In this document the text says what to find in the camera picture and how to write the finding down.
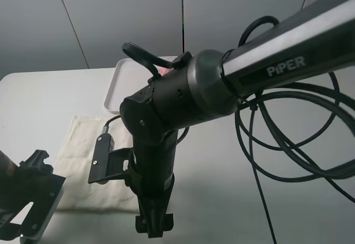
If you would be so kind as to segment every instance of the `white cloth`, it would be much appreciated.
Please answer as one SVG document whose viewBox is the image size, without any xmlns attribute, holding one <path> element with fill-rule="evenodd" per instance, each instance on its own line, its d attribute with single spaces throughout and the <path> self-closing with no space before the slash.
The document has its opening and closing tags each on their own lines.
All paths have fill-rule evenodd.
<svg viewBox="0 0 355 244">
<path fill-rule="evenodd" d="M 54 174 L 64 176 L 64 194 L 57 210 L 132 211 L 138 212 L 137 197 L 123 180 L 111 180 L 105 185 L 88 184 L 96 138 L 110 119 L 95 116 L 75 116 L 69 134 L 59 152 Z M 115 149 L 133 146 L 132 136 L 121 119 L 111 122 L 109 134 Z"/>
</svg>

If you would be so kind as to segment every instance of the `white table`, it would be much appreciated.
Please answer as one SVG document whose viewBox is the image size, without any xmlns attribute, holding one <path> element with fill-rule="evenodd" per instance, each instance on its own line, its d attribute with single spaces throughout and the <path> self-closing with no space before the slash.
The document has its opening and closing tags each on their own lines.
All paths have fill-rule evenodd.
<svg viewBox="0 0 355 244">
<path fill-rule="evenodd" d="M 35 149 L 44 149 L 50 155 L 47 163 L 54 164 L 74 115 L 109 115 L 103 102 L 113 71 L 87 69 L 5 77 L 0 82 L 0 149 L 16 164 Z M 342 70 L 338 77 L 342 91 L 354 98 L 354 69 Z M 313 80 L 330 85 L 327 77 Z M 328 112 L 312 104 L 290 102 L 272 101 L 270 106 L 271 115 L 292 139 L 314 133 L 328 117 Z M 270 141 L 270 133 L 258 121 L 259 115 L 256 136 Z M 353 137 L 336 121 L 305 151 L 321 166 L 330 167 L 352 159 L 353 148 Z M 274 174 L 305 174 L 281 153 L 256 146 L 255 157 Z M 232 116 L 192 127 L 177 147 L 174 172 L 169 211 L 174 214 L 175 226 L 163 238 L 148 240 L 146 234 L 137 234 L 134 215 L 129 213 L 55 213 L 40 243 L 272 243 Z M 279 243 L 353 243 L 354 205 L 324 180 L 284 184 L 262 175 L 260 179 Z M 340 184 L 355 194 L 353 181 Z M 18 243 L 18 239 L 8 243 Z"/>
</svg>

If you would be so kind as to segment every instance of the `robotic arm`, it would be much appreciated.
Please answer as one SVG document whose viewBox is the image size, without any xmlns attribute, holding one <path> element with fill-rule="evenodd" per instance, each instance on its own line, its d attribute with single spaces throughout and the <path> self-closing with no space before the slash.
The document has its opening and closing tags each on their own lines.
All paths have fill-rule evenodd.
<svg viewBox="0 0 355 244">
<path fill-rule="evenodd" d="M 265 89 L 354 65 L 355 0 L 319 0 L 281 23 L 269 20 L 277 25 L 235 50 L 204 50 L 194 57 L 187 52 L 172 63 L 131 43 L 124 45 L 125 53 L 148 68 L 153 77 L 120 106 L 133 148 L 113 151 L 107 125 L 97 139 L 89 183 L 125 180 L 138 196 L 137 232 L 161 237 L 173 228 L 173 215 L 166 214 L 166 209 L 174 185 L 179 129 L 230 115 L 250 95 L 260 95 Z M 242 36 L 241 44 L 249 34 Z M 173 70 L 161 77 L 154 65 Z M 353 99 L 338 96 L 354 108 Z M 354 118 L 343 117 L 354 134 Z M 129 160 L 125 171 L 124 160 Z M 315 172 L 320 177 L 331 176 L 328 171 Z"/>
</svg>

